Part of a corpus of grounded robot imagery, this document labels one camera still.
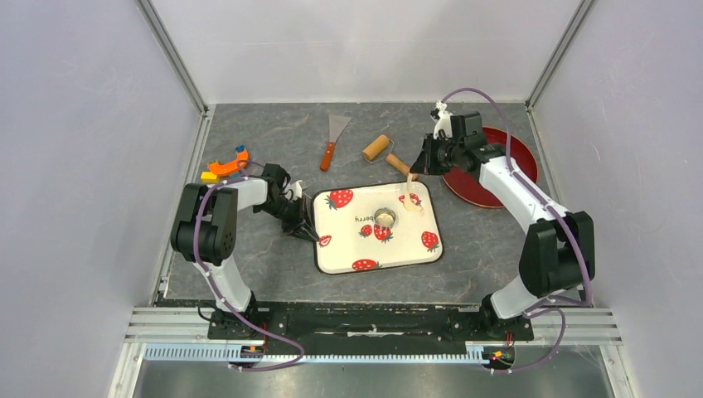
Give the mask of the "wooden dough roller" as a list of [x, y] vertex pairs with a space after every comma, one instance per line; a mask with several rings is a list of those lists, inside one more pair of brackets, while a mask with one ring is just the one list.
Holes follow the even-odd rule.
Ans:
[[419, 176], [411, 174], [410, 167], [393, 154], [394, 146], [395, 143], [391, 138], [380, 134], [362, 150], [361, 155], [369, 164], [385, 161], [404, 176], [410, 177], [412, 181], [417, 181]]

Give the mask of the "white strawberry print tray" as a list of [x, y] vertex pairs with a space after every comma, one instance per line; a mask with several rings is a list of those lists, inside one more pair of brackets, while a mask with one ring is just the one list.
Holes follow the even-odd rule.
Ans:
[[[432, 264], [444, 243], [430, 191], [422, 182], [377, 184], [319, 192], [312, 201], [315, 265], [324, 274], [352, 274]], [[388, 213], [385, 228], [375, 217]]]

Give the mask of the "metal scraper with wooden handle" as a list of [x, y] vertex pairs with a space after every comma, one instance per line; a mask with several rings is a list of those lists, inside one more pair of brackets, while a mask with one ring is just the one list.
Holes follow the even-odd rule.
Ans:
[[341, 136], [341, 134], [343, 133], [343, 131], [351, 120], [352, 119], [347, 116], [334, 114], [328, 115], [329, 137], [319, 166], [322, 172], [327, 172], [330, 168], [337, 140], [339, 139], [339, 137]]

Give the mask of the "beige dough piece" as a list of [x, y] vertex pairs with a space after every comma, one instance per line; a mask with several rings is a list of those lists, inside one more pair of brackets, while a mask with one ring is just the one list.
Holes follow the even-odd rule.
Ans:
[[388, 213], [381, 213], [375, 217], [375, 223], [385, 228], [391, 228], [395, 224], [395, 217]]

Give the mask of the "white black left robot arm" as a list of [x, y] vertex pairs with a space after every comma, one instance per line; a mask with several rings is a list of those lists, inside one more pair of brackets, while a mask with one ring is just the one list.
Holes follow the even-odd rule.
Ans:
[[276, 163], [263, 165], [260, 175], [185, 185], [170, 235], [172, 249], [198, 269], [216, 307], [231, 313], [229, 329], [241, 338], [253, 337], [260, 326], [259, 315], [250, 310], [254, 293], [243, 281], [233, 257], [238, 215], [246, 210], [279, 220], [284, 235], [319, 241], [309, 198], [300, 182], [294, 182]]

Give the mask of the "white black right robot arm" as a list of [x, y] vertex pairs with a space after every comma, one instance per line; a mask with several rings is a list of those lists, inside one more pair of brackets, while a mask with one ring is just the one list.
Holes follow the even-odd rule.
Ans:
[[511, 143], [489, 143], [480, 113], [454, 115], [435, 109], [434, 130], [424, 136], [413, 174], [444, 175], [461, 171], [489, 191], [525, 233], [518, 275], [488, 295], [478, 319], [481, 332], [500, 338], [512, 319], [551, 301], [567, 302], [562, 292], [582, 286], [588, 306], [593, 295], [594, 223], [584, 212], [572, 212], [546, 195], [519, 167]]

